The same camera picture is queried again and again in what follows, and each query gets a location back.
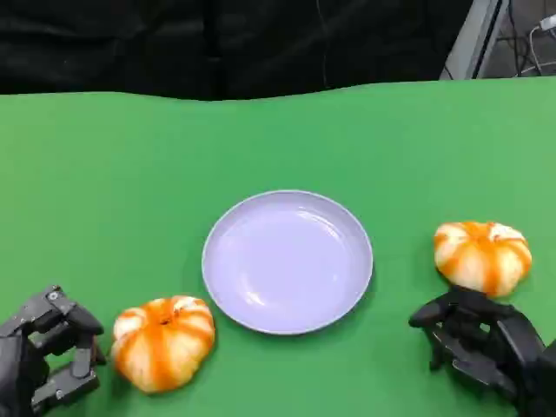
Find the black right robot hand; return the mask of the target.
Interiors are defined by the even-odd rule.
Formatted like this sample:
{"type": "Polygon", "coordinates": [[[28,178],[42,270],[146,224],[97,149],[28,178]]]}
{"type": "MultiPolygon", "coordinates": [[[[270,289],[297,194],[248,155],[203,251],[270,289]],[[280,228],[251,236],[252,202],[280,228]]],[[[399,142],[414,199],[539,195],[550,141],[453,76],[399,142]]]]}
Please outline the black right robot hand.
{"type": "Polygon", "coordinates": [[[555,344],[518,309],[453,285],[409,318],[427,337],[430,369],[448,365],[468,385],[491,389],[519,416],[555,415],[555,344]]]}

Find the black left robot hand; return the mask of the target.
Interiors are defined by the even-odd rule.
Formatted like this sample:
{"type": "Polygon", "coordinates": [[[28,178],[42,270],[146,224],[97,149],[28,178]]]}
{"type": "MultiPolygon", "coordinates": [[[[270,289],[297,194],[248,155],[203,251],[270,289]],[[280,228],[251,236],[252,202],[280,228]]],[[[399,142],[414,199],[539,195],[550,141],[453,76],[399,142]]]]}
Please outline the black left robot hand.
{"type": "Polygon", "coordinates": [[[1,324],[1,415],[43,416],[100,386],[101,322],[58,285],[32,295],[1,324]]]}

